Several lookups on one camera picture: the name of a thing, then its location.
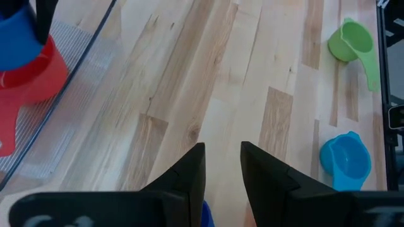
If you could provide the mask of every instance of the blue object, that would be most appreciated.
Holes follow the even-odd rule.
[[[329,140],[320,150],[324,170],[338,191],[360,190],[371,172],[371,157],[358,134],[349,132]]]
[[[34,60],[44,47],[35,35],[35,13],[29,4],[7,19],[0,19],[0,71]]]
[[[215,227],[208,203],[203,201],[201,227]]]

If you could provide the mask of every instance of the blue measuring cup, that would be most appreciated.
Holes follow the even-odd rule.
[[[0,21],[0,71],[10,71],[34,60],[44,47],[35,34],[35,13],[29,4]]]
[[[371,172],[371,157],[358,134],[348,132],[329,140],[320,150],[324,170],[338,191],[360,190]]]
[[[33,61],[44,48],[57,0],[37,0],[37,14],[28,0],[19,0],[16,11],[0,4],[0,71],[10,71]]]
[[[203,201],[202,206],[201,227],[215,227],[212,213],[210,212],[209,205],[206,201]]]

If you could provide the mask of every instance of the red bowl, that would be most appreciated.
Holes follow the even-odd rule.
[[[53,97],[62,89],[67,75],[66,64],[51,36],[35,60],[12,71],[0,71],[0,157],[15,150],[20,107]]]

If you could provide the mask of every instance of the wooden table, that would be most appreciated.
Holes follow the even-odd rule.
[[[94,31],[110,0],[98,2],[61,1],[59,15]],[[254,225],[241,141],[330,183],[319,148],[355,131],[372,159],[363,189],[386,190],[381,94],[326,44],[348,16],[377,41],[374,0],[118,0],[100,38],[115,40],[119,56],[54,178],[3,197],[0,226],[34,192],[139,190],[198,141],[217,226]]]

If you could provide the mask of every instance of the green measuring cup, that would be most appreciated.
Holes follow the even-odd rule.
[[[369,91],[379,91],[379,63],[372,35],[364,25],[345,18],[343,25],[328,40],[328,48],[337,59],[344,62],[359,58],[365,68]]]

